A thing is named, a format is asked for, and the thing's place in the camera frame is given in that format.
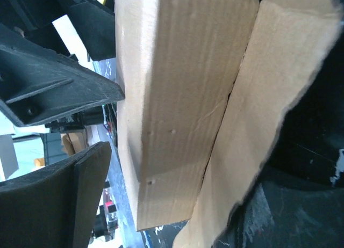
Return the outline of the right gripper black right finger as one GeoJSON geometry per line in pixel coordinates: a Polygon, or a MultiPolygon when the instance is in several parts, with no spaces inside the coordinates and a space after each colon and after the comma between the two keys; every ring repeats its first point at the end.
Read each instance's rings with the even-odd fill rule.
{"type": "Polygon", "coordinates": [[[343,188],[265,167],[213,247],[343,247],[343,188]]]}

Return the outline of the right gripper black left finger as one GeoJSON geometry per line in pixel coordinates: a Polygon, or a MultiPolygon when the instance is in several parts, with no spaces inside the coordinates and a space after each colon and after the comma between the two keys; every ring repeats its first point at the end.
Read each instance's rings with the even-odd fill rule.
{"type": "Polygon", "coordinates": [[[98,142],[1,182],[1,247],[87,247],[110,160],[98,142]]]}

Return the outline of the cardboard box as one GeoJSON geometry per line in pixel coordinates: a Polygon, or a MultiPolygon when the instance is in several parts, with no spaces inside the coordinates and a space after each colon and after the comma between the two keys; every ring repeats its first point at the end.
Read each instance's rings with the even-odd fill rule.
{"type": "Polygon", "coordinates": [[[340,34],[339,0],[115,0],[118,152],[137,230],[210,247],[340,34]]]}

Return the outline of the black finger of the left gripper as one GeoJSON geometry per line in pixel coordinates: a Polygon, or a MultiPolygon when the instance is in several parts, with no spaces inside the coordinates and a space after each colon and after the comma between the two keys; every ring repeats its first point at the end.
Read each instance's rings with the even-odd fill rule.
{"type": "Polygon", "coordinates": [[[97,0],[58,0],[94,61],[116,56],[115,15],[97,0]]]}
{"type": "Polygon", "coordinates": [[[1,112],[17,127],[124,100],[121,87],[1,25],[1,112]]]}

